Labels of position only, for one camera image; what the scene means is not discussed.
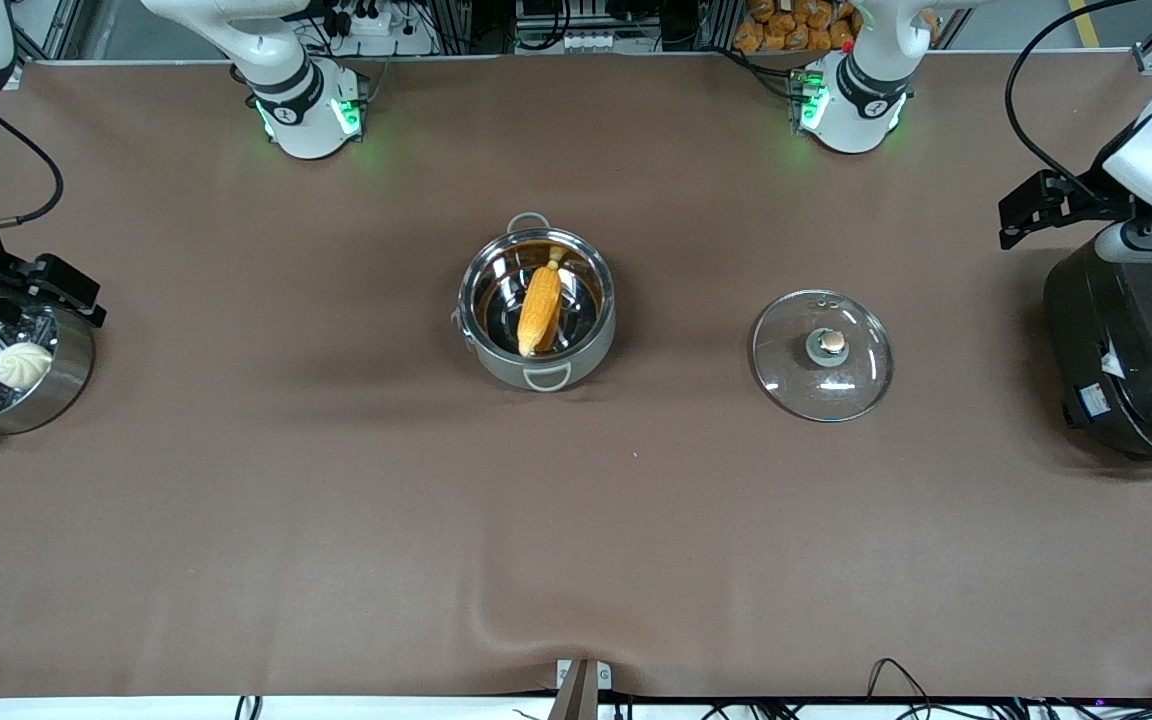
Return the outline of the glass pot lid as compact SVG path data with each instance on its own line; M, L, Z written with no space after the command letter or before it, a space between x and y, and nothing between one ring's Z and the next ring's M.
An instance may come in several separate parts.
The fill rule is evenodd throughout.
M893 350L881 320L844 293L799 290L764 306L751 329L756 382L787 414L852 420L890 389Z

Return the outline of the yellow corn cob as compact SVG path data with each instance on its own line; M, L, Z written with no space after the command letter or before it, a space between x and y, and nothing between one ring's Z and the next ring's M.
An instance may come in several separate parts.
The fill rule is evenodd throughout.
M564 255L564 247L550 247L547 262L535 270L526 285L524 305L516 325L517 350L522 357L535 356L552 344L561 309L561 264Z

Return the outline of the steel steamer pot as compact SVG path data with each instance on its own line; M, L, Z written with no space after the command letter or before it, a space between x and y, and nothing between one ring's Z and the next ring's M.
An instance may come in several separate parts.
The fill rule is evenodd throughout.
M18 342L41 344L52 354L50 373L29 391L0 384L0 435L44 427L79 397L93 366L93 333L76 314L59 309L0 323L0 353Z

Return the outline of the grey steel cooking pot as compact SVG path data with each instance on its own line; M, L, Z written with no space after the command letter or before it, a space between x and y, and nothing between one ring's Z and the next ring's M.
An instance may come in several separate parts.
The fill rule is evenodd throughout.
M522 357L518 314L532 273L547 262L552 245L566 249L559 270L562 300L556 332L547 350ZM617 295L602 253L543 214L525 211L468 264L452 316L468 350L498 381L553 393L582 381L602 364L617 331Z

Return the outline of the white steamed bun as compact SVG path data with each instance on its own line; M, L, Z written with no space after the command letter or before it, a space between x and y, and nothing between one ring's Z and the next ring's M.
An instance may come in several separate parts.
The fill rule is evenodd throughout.
M52 354L44 346L10 344L0 353L0 384L10 389L32 389L50 373L51 365Z

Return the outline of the black rice cooker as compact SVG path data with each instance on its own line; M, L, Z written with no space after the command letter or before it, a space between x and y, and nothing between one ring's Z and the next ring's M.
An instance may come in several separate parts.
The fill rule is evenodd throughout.
M1111 262L1087 242L1053 266L1043 306L1066 423L1152 461L1152 263Z

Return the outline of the orange snack bags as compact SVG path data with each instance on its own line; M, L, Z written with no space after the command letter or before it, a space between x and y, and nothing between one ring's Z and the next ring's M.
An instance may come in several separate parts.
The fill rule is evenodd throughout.
M744 0L730 45L738 53L847 51L864 24L849 0Z

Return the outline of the white power strip with plugs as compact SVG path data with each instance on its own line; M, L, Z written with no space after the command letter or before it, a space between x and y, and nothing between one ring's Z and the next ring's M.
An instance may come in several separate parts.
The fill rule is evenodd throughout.
M442 40L431 22L417 0L333 0L323 28L338 56L433 56Z

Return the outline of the dark equipment rack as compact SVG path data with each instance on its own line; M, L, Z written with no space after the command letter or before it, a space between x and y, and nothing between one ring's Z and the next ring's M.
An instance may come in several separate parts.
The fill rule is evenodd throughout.
M442 53L564 54L567 33L614 33L608 54L730 50L744 0L420 0Z

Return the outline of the brown table mat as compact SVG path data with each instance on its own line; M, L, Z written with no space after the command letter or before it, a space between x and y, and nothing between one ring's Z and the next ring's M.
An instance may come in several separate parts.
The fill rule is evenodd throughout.
M364 142L270 145L221 65L31 67L0 114L59 209L3 234L103 286L86 392L0 439L0 697L1152 696L1152 464L1066 429L1043 279L998 247L1036 169L1011 59L925 59L835 156L717 56L393 65ZM508 386L453 319L536 211L602 253L594 372ZM756 382L755 320L844 293L890 336L869 414Z

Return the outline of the metal table edge bracket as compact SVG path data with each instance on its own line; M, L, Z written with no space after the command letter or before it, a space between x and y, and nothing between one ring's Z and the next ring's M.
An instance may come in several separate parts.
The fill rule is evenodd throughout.
M599 720L600 694L612 689L611 666L590 659L558 661L558 692L547 720Z

